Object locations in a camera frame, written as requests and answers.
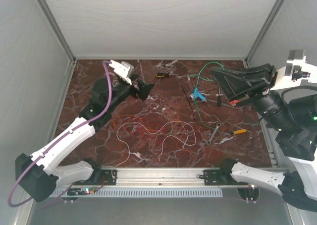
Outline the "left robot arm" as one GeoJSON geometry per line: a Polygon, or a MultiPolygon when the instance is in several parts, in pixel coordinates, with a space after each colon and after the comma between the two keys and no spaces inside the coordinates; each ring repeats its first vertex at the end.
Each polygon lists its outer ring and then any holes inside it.
{"type": "Polygon", "coordinates": [[[18,184],[36,202],[47,199],[58,187],[85,181],[97,184],[102,178],[101,166],[92,159],[60,167],[60,162],[77,146],[100,131],[111,119],[114,109],[129,96],[144,101],[153,84],[144,83],[138,74],[132,75],[138,86],[120,80],[112,86],[110,78],[94,83],[91,99],[79,116],[58,137],[28,156],[22,153],[15,160],[18,184]]]}

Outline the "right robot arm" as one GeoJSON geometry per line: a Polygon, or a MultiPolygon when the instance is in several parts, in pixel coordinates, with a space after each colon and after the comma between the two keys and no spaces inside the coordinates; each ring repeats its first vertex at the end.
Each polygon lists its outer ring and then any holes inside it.
{"type": "Polygon", "coordinates": [[[227,159],[219,171],[220,181],[250,183],[280,195],[291,206],[317,210],[317,97],[304,96],[285,102],[286,93],[301,89],[301,81],[316,90],[312,65],[288,64],[281,69],[264,64],[232,70],[212,67],[217,81],[230,104],[251,106],[267,127],[277,131],[276,142],[294,165],[293,172],[269,172],[227,159]]]}

